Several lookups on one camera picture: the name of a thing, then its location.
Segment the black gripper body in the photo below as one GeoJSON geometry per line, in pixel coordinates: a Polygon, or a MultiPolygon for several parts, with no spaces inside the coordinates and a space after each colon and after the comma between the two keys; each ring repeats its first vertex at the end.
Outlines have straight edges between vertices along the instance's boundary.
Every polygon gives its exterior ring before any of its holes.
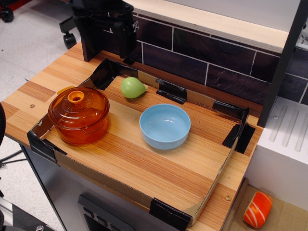
{"type": "Polygon", "coordinates": [[[103,23],[133,24],[134,7],[123,0],[70,0],[77,19],[93,19],[103,23]]]}

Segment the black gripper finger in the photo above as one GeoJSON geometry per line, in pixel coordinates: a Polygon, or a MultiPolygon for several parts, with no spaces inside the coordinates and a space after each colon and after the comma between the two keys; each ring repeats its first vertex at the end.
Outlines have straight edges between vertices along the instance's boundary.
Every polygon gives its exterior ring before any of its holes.
{"type": "Polygon", "coordinates": [[[137,47],[137,30],[139,23],[134,18],[124,21],[115,19],[112,26],[112,32],[118,45],[119,56],[126,58],[137,47]]]}
{"type": "Polygon", "coordinates": [[[76,18],[83,51],[100,52],[103,49],[104,33],[90,19],[76,18]]]}

